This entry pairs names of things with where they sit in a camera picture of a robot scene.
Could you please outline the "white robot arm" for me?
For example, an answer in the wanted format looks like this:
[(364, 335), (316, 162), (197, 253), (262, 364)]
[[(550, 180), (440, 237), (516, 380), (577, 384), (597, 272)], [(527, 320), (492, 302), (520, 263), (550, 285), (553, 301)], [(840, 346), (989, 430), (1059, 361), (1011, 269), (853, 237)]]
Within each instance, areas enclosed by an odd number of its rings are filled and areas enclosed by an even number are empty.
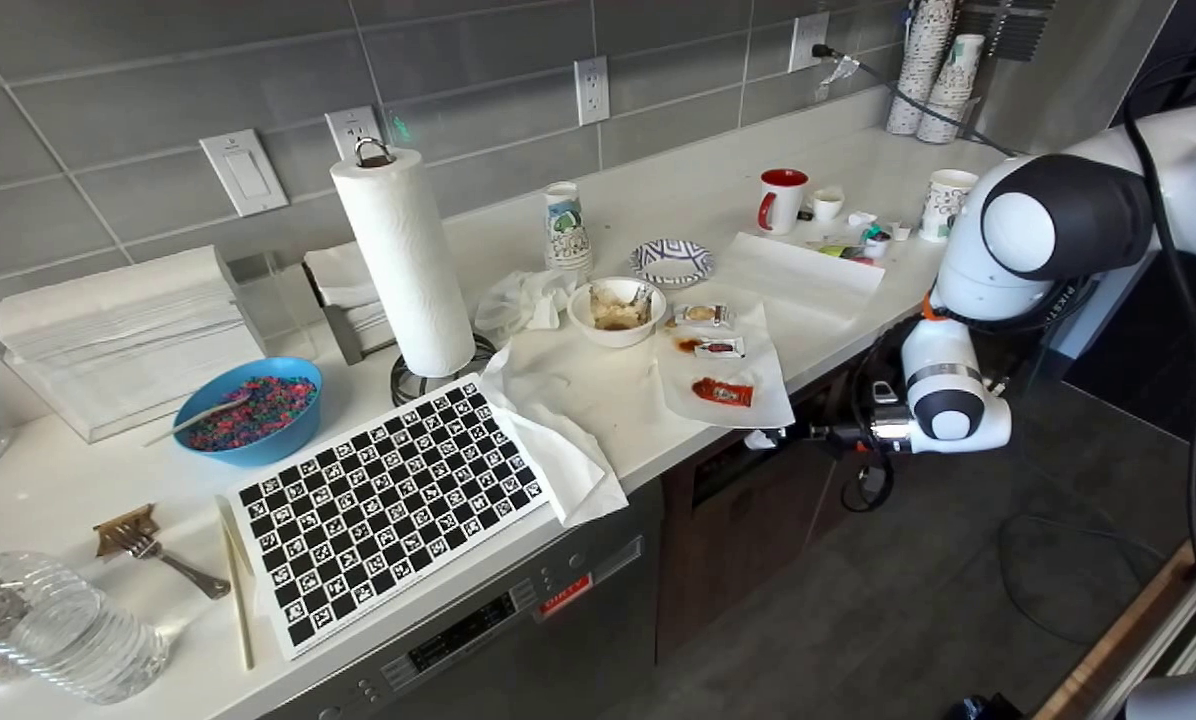
[(1165, 248), (1196, 261), (1196, 105), (1005, 161), (952, 219), (934, 310), (902, 345), (902, 387), (867, 416), (873, 434), (904, 453), (1005, 446), (1011, 406), (989, 387), (972, 326), (1026, 320), (1059, 285)]

